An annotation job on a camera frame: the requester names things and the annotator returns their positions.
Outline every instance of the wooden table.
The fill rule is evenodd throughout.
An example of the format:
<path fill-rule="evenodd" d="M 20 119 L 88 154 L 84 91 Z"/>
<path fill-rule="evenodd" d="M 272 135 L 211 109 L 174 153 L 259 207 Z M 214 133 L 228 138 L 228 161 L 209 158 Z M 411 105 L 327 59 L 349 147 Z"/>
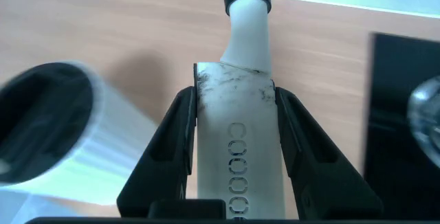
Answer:
<path fill-rule="evenodd" d="M 440 20 L 295 0 L 272 5 L 275 83 L 302 100 L 362 171 L 371 33 L 440 40 Z M 229 33 L 223 0 L 0 0 L 0 82 L 41 63 L 79 60 L 160 122 L 175 94 L 193 84 L 193 63 L 218 61 Z M 188 196 L 196 183 L 191 177 Z M 286 201 L 287 216 L 296 217 L 292 194 Z M 68 204 L 118 214 L 114 206 Z"/>

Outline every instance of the black marks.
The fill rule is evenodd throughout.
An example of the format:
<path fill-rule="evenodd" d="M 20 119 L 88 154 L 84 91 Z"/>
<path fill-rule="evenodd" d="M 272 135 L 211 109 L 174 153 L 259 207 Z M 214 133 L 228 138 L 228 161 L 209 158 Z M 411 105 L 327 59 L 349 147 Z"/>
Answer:
<path fill-rule="evenodd" d="M 197 101 L 200 101 L 200 98 L 204 95 L 206 92 L 206 83 L 209 81 L 209 75 L 208 74 L 199 74 L 199 77 L 197 78 Z"/>
<path fill-rule="evenodd" d="M 219 85 L 222 85 L 222 84 L 225 84 L 225 83 L 228 83 L 228 82 L 232 82 L 232 81 L 239 82 L 239 81 L 245 79 L 246 77 L 247 76 L 238 76 L 238 77 L 229 78 L 227 80 L 220 80 L 219 81 Z"/>
<path fill-rule="evenodd" d="M 264 90 L 264 89 L 259 89 L 260 94 L 261 94 L 261 99 L 263 101 L 266 102 L 275 102 L 275 95 L 274 92 L 272 92 L 272 90 Z"/>
<path fill-rule="evenodd" d="M 234 80 L 234 78 L 227 79 L 227 80 L 220 80 L 219 81 L 219 85 L 222 85 L 222 84 L 225 84 L 225 83 L 228 83 L 228 82 L 232 82 L 233 80 Z"/>

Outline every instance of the wood grain surface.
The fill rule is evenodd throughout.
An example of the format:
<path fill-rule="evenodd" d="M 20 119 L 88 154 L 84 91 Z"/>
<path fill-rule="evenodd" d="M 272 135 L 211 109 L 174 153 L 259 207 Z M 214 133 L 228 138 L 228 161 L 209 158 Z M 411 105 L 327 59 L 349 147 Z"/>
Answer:
<path fill-rule="evenodd" d="M 302 100 L 362 171 L 371 33 L 440 40 L 440 20 L 295 0 L 272 5 L 275 83 Z M 159 123 L 175 94 L 193 84 L 193 63 L 218 61 L 229 34 L 223 0 L 0 0 L 0 82 L 41 63 L 79 60 Z M 192 176 L 188 196 L 196 187 Z M 292 194 L 286 202 L 287 217 L 297 217 Z M 118 215 L 114 206 L 63 203 Z"/>

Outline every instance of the white plastic piece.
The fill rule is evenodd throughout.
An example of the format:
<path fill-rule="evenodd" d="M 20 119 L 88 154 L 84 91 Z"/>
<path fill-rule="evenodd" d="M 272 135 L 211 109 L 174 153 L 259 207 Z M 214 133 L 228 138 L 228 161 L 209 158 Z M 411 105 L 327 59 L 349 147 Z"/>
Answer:
<path fill-rule="evenodd" d="M 236 0 L 229 7 L 231 37 L 221 62 L 271 76 L 267 4 L 262 0 Z"/>
<path fill-rule="evenodd" d="M 157 125 L 100 76 L 81 64 L 93 87 L 93 109 L 74 147 L 34 179 L 2 189 L 100 205 L 116 199 L 152 138 Z"/>
<path fill-rule="evenodd" d="M 197 77 L 198 198 L 223 199 L 229 219 L 285 218 L 273 82 L 223 63 Z"/>

